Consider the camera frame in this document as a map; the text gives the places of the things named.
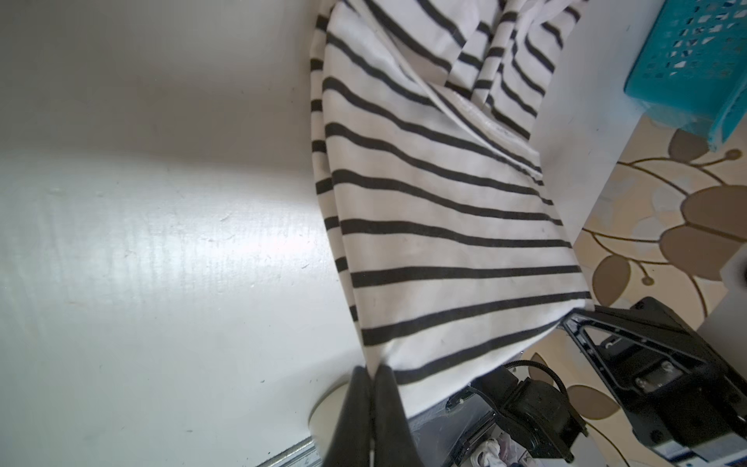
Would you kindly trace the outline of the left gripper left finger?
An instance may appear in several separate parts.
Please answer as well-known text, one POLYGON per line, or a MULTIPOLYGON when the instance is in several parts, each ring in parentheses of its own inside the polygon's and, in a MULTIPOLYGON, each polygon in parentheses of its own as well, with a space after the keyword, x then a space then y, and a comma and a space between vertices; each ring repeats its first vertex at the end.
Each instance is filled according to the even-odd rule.
POLYGON ((368 467, 372 451, 372 380, 364 367, 356 367, 342 403, 323 466, 368 467))

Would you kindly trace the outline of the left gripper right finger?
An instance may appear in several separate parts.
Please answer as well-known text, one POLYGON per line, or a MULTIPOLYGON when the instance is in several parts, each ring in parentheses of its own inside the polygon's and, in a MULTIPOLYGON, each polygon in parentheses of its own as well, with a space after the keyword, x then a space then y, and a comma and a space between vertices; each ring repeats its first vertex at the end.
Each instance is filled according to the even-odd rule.
POLYGON ((394 371, 388 366, 379 366, 375 373, 373 409, 373 465, 422 466, 410 433, 394 371))

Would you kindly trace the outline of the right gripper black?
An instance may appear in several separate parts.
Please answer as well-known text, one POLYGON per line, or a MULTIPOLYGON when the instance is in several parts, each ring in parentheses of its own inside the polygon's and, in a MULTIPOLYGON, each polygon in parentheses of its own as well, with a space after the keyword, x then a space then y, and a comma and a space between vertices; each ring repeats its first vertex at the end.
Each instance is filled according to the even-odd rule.
POLYGON ((672 309, 574 309, 561 323, 638 442, 673 466, 746 463, 746 377, 672 309))

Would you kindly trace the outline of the black white striped tank top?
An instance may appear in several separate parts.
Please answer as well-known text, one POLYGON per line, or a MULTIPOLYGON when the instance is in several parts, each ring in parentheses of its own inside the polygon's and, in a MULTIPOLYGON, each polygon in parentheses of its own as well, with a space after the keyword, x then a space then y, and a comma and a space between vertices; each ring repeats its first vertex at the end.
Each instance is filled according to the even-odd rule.
POLYGON ((593 297, 529 139, 582 1, 323 1, 312 165, 370 372, 416 416, 593 297))

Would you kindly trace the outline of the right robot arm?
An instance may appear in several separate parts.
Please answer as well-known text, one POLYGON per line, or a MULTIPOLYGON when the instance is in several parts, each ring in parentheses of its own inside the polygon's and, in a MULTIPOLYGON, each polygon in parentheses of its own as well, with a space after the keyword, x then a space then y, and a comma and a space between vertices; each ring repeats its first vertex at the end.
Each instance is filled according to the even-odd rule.
MULTIPOLYGON (((672 309, 646 297, 628 311, 574 309, 560 323, 620 405, 637 441, 673 466, 746 463, 746 379, 672 309)), ((559 376, 474 379, 468 391, 537 458, 575 460, 587 422, 559 376)))

